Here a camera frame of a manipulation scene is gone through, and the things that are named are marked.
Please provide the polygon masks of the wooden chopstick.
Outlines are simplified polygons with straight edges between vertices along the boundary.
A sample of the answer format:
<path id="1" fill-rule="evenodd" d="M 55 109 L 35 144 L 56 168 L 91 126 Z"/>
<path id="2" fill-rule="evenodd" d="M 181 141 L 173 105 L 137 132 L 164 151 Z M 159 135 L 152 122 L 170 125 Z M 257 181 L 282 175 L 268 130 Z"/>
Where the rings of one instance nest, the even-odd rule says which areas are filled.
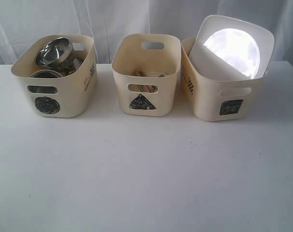
<path id="1" fill-rule="evenodd" d="M 143 71 L 140 71 L 140 70 L 135 70 L 134 75 L 135 76 L 140 76 L 140 77 L 146 77 L 146 74 Z"/>
<path id="2" fill-rule="evenodd" d="M 139 89 L 141 92 L 148 92 L 148 93 L 154 93 L 156 90 L 153 86 L 150 85 L 139 85 Z"/>

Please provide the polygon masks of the white square plate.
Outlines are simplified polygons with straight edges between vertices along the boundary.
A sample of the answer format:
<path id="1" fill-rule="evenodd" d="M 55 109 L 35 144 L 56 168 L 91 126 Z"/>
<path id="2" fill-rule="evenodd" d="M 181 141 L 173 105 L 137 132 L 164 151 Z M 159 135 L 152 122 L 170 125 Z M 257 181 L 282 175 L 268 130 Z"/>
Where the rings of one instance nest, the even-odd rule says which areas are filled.
<path id="1" fill-rule="evenodd" d="M 209 15 L 201 24 L 189 59 L 197 72 L 216 81 L 264 76 L 275 46 L 267 29 L 240 19 Z"/>

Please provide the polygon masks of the stainless steel bowl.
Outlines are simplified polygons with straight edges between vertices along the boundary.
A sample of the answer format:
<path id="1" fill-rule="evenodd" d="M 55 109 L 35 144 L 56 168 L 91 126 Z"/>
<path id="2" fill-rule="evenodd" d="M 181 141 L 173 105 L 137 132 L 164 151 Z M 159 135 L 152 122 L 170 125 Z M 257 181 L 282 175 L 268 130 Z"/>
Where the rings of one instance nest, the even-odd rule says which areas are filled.
<path id="1" fill-rule="evenodd" d="M 66 37 L 59 37 L 50 41 L 42 47 L 35 57 L 37 65 L 58 72 L 71 67 L 73 61 L 73 44 Z"/>

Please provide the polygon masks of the stainless steel mug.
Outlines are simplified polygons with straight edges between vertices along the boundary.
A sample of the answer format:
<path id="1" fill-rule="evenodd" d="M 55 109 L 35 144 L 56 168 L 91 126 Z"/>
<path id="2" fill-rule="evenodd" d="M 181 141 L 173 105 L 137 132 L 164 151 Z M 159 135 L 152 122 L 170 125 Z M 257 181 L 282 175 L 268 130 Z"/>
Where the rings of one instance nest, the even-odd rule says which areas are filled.
<path id="1" fill-rule="evenodd" d="M 32 78 L 60 78 L 63 77 L 62 74 L 60 74 L 57 71 L 54 70 L 39 70 L 37 72 L 34 72 L 31 75 Z M 51 86 L 27 86 L 28 90 L 32 93 L 41 93 L 41 94 L 57 94 L 58 90 L 56 87 Z"/>

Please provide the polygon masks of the cream bin with triangle mark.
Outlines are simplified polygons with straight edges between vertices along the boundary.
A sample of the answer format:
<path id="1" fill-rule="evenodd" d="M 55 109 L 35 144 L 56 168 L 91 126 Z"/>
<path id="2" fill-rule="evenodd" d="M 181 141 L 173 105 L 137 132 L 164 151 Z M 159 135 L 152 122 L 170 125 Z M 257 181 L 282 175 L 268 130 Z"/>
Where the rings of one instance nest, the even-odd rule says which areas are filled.
<path id="1" fill-rule="evenodd" d="M 123 112 L 138 116 L 164 116 L 174 102 L 181 68 L 180 40 L 167 34 L 132 34 L 121 42 L 112 62 L 118 102 Z M 146 77 L 135 76 L 135 70 Z M 154 93 L 141 92 L 150 85 Z"/>

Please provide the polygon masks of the cream bin with square mark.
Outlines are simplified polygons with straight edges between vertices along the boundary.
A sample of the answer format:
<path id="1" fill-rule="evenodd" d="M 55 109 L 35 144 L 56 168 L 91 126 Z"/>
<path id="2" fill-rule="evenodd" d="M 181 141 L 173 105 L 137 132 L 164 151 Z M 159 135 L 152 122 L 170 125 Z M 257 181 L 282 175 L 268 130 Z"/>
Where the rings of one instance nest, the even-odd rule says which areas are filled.
<path id="1" fill-rule="evenodd" d="M 188 55 L 195 37 L 181 42 L 180 83 L 193 113 L 204 121 L 240 119 L 247 116 L 263 78 L 216 81 L 199 74 Z"/>

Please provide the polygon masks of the cream bin with circle mark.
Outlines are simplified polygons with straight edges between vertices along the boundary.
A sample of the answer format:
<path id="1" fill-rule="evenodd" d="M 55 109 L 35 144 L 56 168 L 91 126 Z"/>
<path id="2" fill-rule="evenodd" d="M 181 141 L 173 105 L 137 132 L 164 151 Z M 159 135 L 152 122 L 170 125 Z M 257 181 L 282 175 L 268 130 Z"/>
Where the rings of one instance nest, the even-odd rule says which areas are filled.
<path id="1" fill-rule="evenodd" d="M 38 51 L 58 35 L 38 39 L 11 67 L 20 90 L 33 112 L 43 117 L 74 117 L 86 109 L 97 81 L 96 48 L 94 39 L 86 35 L 66 35 L 72 43 L 81 43 L 84 50 L 74 51 L 83 60 L 71 75 L 59 78 L 33 78 L 40 70 L 35 63 Z"/>

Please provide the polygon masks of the white backdrop curtain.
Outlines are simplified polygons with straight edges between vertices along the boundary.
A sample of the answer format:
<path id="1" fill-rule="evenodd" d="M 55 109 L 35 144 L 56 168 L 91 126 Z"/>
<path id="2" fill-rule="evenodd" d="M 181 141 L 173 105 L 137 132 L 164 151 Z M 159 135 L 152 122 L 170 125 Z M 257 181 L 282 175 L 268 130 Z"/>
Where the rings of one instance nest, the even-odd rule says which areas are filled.
<path id="1" fill-rule="evenodd" d="M 197 34 L 209 15 L 259 25 L 275 37 L 274 60 L 293 66 L 293 0 L 0 0 L 0 65 L 13 64 L 39 38 L 94 39 L 99 63 L 110 63 L 136 33 Z"/>

